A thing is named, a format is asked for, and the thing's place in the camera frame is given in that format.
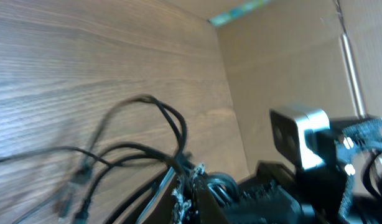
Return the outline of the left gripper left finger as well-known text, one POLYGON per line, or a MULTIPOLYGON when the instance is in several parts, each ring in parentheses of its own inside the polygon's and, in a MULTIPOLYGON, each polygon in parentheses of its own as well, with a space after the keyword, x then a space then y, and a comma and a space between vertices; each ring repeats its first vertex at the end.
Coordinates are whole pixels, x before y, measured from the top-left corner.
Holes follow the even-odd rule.
POLYGON ((106 219, 106 224, 115 223, 125 215, 123 223, 184 223, 185 205, 173 194, 178 186, 177 175, 172 168, 165 169, 142 184, 133 194, 122 201, 106 219))

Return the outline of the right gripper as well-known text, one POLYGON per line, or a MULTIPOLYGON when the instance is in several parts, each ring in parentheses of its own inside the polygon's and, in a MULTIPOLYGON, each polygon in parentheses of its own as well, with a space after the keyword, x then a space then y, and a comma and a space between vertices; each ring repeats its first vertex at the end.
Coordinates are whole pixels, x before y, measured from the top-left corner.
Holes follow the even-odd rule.
POLYGON ((252 178, 240 183, 240 198, 222 211, 230 223, 305 223, 302 206, 286 189, 283 164, 259 162, 252 178))

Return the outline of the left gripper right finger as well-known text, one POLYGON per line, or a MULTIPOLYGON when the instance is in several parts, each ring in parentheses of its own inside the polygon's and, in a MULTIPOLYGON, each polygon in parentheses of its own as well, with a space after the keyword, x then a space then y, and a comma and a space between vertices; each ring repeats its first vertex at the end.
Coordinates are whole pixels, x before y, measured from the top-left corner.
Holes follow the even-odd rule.
POLYGON ((204 173, 204 164, 199 164, 192 170, 193 223, 230 224, 208 188, 204 173))

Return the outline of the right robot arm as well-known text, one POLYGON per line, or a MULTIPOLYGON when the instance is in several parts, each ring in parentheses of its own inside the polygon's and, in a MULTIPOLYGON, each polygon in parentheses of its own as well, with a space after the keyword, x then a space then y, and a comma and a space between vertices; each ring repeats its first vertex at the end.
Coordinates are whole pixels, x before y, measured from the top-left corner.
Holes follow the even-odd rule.
POLYGON ((240 183, 239 202, 222 208, 230 223, 382 223, 382 176, 371 170, 382 155, 382 119, 335 119, 311 133, 325 165, 291 171, 260 162, 240 183))

